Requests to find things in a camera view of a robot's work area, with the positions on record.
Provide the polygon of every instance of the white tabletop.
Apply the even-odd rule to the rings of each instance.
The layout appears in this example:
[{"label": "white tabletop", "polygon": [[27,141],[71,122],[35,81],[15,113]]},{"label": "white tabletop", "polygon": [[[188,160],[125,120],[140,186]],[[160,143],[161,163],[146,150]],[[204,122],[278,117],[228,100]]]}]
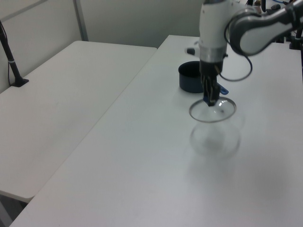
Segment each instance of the white tabletop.
[{"label": "white tabletop", "polygon": [[[303,223],[301,56],[272,44],[221,81],[244,117],[229,159],[190,143],[200,99],[178,87],[197,38],[169,36],[12,227],[297,227]],[[229,49],[225,76],[247,72]]]},{"label": "white tabletop", "polygon": [[156,51],[74,42],[0,95],[0,194],[28,202]]}]

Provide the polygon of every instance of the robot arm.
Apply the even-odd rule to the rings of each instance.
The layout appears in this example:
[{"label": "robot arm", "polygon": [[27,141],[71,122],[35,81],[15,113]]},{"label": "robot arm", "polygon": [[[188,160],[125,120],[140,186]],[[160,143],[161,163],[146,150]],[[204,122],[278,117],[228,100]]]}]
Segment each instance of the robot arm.
[{"label": "robot arm", "polygon": [[204,100],[213,106],[219,98],[217,75],[226,56],[227,29],[232,49],[243,56],[260,53],[277,37],[303,25],[303,1],[299,0],[270,16],[232,0],[206,0],[200,15],[200,72]]}]

